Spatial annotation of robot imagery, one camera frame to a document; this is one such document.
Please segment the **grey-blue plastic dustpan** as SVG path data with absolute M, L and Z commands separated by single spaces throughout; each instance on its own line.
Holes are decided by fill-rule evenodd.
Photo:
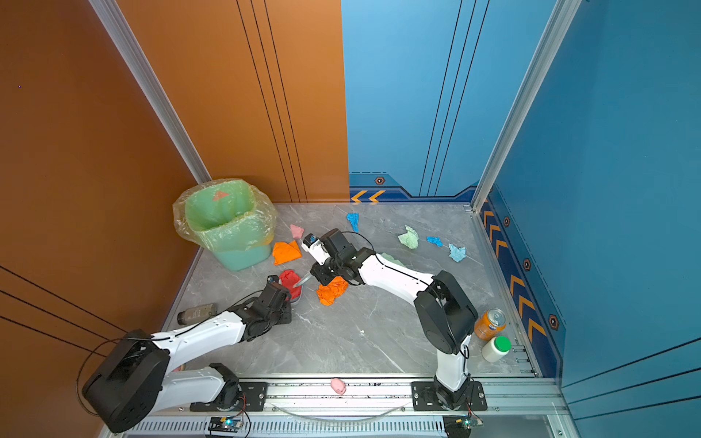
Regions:
M 297 303 L 301 298 L 302 290 L 303 290 L 303 286 L 298 286 L 298 287 L 292 288 L 292 290 L 290 290 L 290 300 L 288 301 L 288 303 L 290 303 L 290 304 Z

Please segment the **grey-blue hand brush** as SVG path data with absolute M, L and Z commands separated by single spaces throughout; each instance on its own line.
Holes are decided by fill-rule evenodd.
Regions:
M 299 288 L 299 287 L 301 287 L 302 285 L 304 285 L 305 283 L 307 283 L 312 277 L 313 277 L 312 273 L 309 273 L 309 274 L 305 275 L 301 280 L 299 280 L 299 281 L 293 286 L 293 288 Z

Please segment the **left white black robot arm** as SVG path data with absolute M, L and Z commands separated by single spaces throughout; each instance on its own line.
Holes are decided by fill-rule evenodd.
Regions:
M 198 370 L 182 366 L 290 323 L 290 301 L 290 291 L 268 279 L 262 290 L 204 321 L 155 334 L 133 330 L 117 339 L 78 398 L 115 434 L 133 429 L 150 414 L 175 407 L 241 411 L 245 396 L 230 368 L 219 362 Z

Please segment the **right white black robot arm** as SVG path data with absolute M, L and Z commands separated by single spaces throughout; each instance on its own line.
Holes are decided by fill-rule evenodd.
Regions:
M 466 292 L 445 270 L 437 274 L 410 270 L 378 254 L 373 246 L 356 248 L 347 235 L 334 228 L 322 237 L 303 238 L 303 250 L 315 260 L 310 275 L 323 286 L 341 277 L 354 286 L 381 288 L 412 304 L 425 337 L 436 348 L 438 403 L 447 410 L 466 404 L 471 385 L 468 343 L 478 320 Z

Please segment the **large crumpled orange paper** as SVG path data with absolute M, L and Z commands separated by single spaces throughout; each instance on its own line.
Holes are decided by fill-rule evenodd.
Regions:
M 350 284 L 342 277 L 335 277 L 327 286 L 320 285 L 317 289 L 319 302 L 324 306 L 331 306 L 335 300 L 342 296 Z

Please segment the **large light green paper scrap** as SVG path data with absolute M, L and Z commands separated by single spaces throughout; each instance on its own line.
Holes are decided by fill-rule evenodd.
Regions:
M 405 267 L 405 264 L 403 264 L 402 261 L 400 261 L 399 259 L 393 257 L 392 255 L 389 255 L 389 254 L 387 254 L 387 253 L 381 253 L 381 257 L 382 257 L 384 260 L 386 260 L 386 261 L 388 261 L 388 262 L 390 262 L 390 263 L 393 263 L 393 264 L 395 264 L 395 265 L 397 265 L 397 266 L 402 266 L 403 268 Z

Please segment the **pink paper scrap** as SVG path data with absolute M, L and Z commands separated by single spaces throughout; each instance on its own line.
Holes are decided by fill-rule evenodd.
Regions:
M 297 226 L 296 224 L 291 224 L 290 225 L 290 232 L 291 232 L 292 237 L 294 239 L 301 240 L 304 237 L 305 229 L 302 228 L 301 226 Z

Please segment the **folded orange paper scrap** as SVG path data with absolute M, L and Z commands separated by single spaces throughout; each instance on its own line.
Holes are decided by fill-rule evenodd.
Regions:
M 281 266 L 302 257 L 299 244 L 296 241 L 290 243 L 277 242 L 273 247 L 272 255 L 275 266 Z

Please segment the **small light green paper scrap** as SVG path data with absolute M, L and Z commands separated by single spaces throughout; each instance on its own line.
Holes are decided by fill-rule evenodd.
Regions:
M 398 235 L 398 240 L 403 246 L 411 250 L 416 250 L 419 246 L 420 237 L 414 228 L 411 226 L 405 226 L 405 232 Z

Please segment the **left green circuit board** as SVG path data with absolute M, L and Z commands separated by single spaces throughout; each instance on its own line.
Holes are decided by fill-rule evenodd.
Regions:
M 213 416 L 206 429 L 208 437 L 239 437 L 246 433 L 245 422 L 235 416 Z

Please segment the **green circuit board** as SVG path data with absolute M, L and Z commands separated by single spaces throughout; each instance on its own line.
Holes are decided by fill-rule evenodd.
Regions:
M 206 429 L 208 437 L 239 437 L 246 433 L 245 422 L 235 416 L 213 416 Z
M 447 438 L 469 438 L 472 431 L 484 422 L 478 416 L 444 416 L 444 431 Z

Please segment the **white bottle green cap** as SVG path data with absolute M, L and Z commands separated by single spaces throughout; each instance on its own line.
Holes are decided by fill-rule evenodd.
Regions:
M 495 363 L 506 357 L 512 349 L 512 343 L 508 337 L 496 336 L 488 341 L 481 350 L 483 359 Z

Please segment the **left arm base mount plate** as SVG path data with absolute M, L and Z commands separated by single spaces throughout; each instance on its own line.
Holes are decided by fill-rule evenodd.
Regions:
M 191 403 L 190 412 L 263 412 L 268 395 L 268 383 L 243 381 L 227 383 L 210 403 Z

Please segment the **pink toy on rail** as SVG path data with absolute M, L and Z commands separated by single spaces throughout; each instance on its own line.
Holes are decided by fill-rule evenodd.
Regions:
M 330 388 L 339 396 L 343 396 L 347 392 L 347 384 L 339 378 L 333 378 L 330 381 Z

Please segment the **aluminium front rail frame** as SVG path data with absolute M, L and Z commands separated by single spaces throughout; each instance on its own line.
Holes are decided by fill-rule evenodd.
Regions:
M 485 412 L 414 410 L 411 383 L 417 376 L 344 376 L 343 396 L 328 376 L 274 376 L 244 381 L 268 383 L 263 412 L 190 412 L 186 406 L 146 417 L 128 437 L 208 437 L 213 416 L 245 422 L 239 437 L 447 437 L 444 416 L 478 416 L 470 437 L 576 437 L 578 431 L 551 379 L 478 377 L 487 396 Z

